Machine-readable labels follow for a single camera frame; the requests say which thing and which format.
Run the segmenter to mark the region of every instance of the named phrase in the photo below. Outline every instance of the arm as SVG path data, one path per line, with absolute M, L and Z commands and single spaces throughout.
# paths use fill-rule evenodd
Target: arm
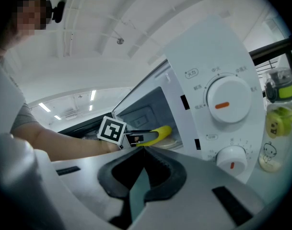
M 51 161 L 79 159 L 119 150 L 113 143 L 72 138 L 45 129 L 36 122 L 23 124 L 12 134 L 28 141 L 33 148 L 45 151 Z

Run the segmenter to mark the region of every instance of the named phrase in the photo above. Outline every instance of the dark hair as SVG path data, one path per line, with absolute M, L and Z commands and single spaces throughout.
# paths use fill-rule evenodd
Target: dark hair
M 17 11 L 19 7 L 23 7 L 23 2 L 29 0 L 16 0 L 15 8 L 13 11 Z M 50 0 L 40 0 L 40 7 L 45 8 L 45 13 L 40 18 L 40 30 L 46 28 L 47 24 L 52 19 L 52 4 Z

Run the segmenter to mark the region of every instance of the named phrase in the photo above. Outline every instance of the ceiling light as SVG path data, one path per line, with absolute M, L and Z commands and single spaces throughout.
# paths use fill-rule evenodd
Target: ceiling light
M 47 108 L 46 106 L 45 106 L 45 104 L 43 104 L 43 103 L 39 103 L 38 105 L 40 105 L 46 112 L 51 112 L 51 110 L 49 109 L 49 108 Z
M 90 100 L 93 101 L 94 100 L 94 95 L 96 94 L 96 90 L 92 91 L 92 95 L 90 96 Z

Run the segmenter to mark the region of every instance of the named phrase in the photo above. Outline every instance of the person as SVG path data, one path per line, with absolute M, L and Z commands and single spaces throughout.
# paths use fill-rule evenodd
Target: person
M 10 48 L 34 35 L 35 30 L 45 29 L 51 17 L 50 0 L 16 0 L 11 17 L 0 35 L 1 64 Z M 28 141 L 34 149 L 47 152 L 51 161 L 85 158 L 119 150 L 116 144 L 107 141 L 72 138 L 44 128 L 33 117 L 26 103 L 19 111 L 11 133 Z

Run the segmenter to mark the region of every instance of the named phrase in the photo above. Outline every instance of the water bottle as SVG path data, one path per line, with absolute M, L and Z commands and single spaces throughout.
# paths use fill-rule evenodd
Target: water bottle
M 275 68 L 262 74 L 266 93 L 266 121 L 259 164 L 278 171 L 292 144 L 292 72 Z

